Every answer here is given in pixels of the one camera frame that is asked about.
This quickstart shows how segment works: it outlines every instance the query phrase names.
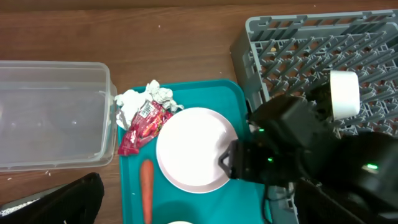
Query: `wooden table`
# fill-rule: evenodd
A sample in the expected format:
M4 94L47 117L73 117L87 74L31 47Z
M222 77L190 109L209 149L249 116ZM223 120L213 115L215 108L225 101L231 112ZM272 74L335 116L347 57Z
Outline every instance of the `wooden table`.
M398 8L398 1L388 0L300 2L304 1L0 14L0 60L103 62L119 93L153 79L161 83L235 80L229 46L251 16ZM96 223L122 223L117 155L105 167L50 172L51 176L44 171L0 173L0 204L97 172L105 196Z

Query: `gray dish rack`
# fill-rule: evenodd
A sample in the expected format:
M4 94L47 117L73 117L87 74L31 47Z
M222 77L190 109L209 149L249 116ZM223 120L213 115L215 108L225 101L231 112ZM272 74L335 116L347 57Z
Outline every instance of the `gray dish rack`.
M231 46L250 110L280 94L305 97L329 70L356 72L359 115L334 121L340 134L398 136L398 10L259 16Z

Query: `round plate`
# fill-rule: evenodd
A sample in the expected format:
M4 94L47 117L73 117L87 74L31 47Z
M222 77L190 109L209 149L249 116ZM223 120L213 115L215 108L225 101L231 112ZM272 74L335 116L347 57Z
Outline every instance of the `round plate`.
M160 130L156 158L163 175L176 187L207 193L229 180L218 166L219 156L237 139L231 123L206 108L185 109Z

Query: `clear plastic container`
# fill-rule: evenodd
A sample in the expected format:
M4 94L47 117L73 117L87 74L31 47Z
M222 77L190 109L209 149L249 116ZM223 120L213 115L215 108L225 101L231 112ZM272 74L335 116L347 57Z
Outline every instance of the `clear plastic container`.
M115 95L103 63L0 61L0 171L109 164Z

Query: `food wrapper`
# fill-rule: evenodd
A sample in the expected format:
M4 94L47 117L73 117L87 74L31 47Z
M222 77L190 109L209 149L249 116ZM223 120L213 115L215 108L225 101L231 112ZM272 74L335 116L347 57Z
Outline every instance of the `food wrapper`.
M156 101L146 100L123 136L118 154L122 156L138 154L139 149L154 139L164 123L172 116L171 112L163 109Z

